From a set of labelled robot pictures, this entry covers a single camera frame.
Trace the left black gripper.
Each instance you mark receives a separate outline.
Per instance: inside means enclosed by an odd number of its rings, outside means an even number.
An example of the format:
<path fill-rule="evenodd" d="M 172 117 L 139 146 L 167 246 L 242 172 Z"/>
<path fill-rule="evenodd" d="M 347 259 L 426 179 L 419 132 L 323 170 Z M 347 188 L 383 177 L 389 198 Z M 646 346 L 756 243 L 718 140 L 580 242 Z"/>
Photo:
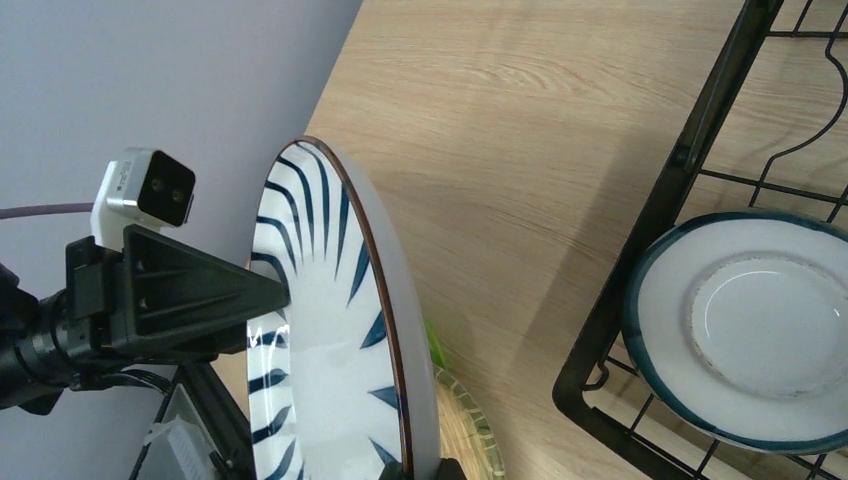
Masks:
<path fill-rule="evenodd" d="M 86 237 L 66 248 L 64 351 L 78 364 L 206 362 L 247 345 L 247 323 L 290 302 L 267 278 L 130 225 L 115 252 Z"/>

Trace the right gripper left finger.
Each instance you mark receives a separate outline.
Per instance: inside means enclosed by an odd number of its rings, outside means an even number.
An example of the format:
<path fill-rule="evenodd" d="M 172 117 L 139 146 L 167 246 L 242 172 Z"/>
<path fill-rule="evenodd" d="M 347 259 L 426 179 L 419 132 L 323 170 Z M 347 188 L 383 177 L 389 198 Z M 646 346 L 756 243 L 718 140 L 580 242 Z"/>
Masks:
<path fill-rule="evenodd" d="M 405 472 L 403 465 L 397 461 L 387 463 L 380 476 L 379 480 L 405 480 Z"/>

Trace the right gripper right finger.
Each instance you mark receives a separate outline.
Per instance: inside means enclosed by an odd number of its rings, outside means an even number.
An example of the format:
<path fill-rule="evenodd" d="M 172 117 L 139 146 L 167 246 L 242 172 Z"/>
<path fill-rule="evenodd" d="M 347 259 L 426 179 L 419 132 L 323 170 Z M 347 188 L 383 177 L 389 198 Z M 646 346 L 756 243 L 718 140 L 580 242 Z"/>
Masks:
<path fill-rule="evenodd" d="M 460 462 L 455 458 L 441 458 L 434 480 L 467 480 Z"/>

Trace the round woven bamboo plate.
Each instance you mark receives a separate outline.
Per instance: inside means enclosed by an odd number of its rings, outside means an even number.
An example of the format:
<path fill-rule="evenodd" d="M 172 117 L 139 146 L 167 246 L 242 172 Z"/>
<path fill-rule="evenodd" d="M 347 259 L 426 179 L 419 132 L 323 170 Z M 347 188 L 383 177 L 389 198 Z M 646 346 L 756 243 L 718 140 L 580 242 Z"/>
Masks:
<path fill-rule="evenodd" d="M 504 480 L 506 469 L 482 408 L 447 370 L 434 366 L 441 454 L 456 459 L 467 479 Z"/>

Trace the blue striped white plate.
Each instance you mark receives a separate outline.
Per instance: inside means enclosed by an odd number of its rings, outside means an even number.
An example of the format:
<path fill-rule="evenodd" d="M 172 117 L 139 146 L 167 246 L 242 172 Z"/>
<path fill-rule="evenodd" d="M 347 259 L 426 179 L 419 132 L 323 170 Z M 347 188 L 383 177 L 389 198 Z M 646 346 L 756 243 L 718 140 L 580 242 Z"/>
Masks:
<path fill-rule="evenodd" d="M 247 325 L 260 479 L 432 479 L 439 416 L 421 306 L 372 182 L 314 137 L 287 145 L 262 190 L 252 271 L 287 283 Z"/>

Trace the green plastic plate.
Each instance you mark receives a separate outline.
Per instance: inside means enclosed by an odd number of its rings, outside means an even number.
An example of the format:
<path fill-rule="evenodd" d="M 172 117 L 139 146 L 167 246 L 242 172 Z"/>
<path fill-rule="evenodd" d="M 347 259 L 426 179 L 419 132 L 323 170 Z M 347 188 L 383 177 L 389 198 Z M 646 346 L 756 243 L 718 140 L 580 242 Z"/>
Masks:
<path fill-rule="evenodd" d="M 428 320 L 424 320 L 424 327 L 432 363 L 442 370 L 449 371 L 450 362 L 435 328 Z"/>

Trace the white bowl with dark rim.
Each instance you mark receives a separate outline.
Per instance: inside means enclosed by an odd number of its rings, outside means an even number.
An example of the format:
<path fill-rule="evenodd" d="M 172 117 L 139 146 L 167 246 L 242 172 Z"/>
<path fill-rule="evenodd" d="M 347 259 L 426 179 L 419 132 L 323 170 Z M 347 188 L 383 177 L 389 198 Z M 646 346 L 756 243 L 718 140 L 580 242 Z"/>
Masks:
<path fill-rule="evenodd" d="M 628 354 L 695 428 L 763 452 L 847 444 L 847 234 L 768 210 L 692 218 L 628 281 Z"/>

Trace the black wire dish rack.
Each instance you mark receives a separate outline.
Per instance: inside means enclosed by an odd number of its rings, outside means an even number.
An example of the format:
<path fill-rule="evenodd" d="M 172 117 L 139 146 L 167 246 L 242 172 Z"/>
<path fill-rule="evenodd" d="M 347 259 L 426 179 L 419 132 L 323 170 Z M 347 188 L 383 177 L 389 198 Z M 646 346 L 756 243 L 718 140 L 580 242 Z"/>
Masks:
<path fill-rule="evenodd" d="M 771 208 L 847 223 L 847 5 L 747 1 L 650 190 L 552 390 L 605 457 L 652 479 L 843 479 L 843 453 L 770 454 L 702 432 L 629 358 L 625 290 L 675 224 Z"/>

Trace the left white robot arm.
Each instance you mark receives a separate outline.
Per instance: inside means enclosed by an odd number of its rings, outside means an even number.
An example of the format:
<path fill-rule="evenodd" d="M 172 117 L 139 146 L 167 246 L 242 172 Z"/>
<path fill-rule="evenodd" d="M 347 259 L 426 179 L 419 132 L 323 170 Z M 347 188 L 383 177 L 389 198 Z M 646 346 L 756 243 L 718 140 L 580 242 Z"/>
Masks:
<path fill-rule="evenodd" d="M 249 320 L 290 301 L 268 278 L 138 225 L 119 252 L 66 248 L 66 286 L 37 299 L 1 276 L 1 405 L 50 413 L 66 390 L 162 389 L 147 365 L 206 363 L 246 346 Z"/>

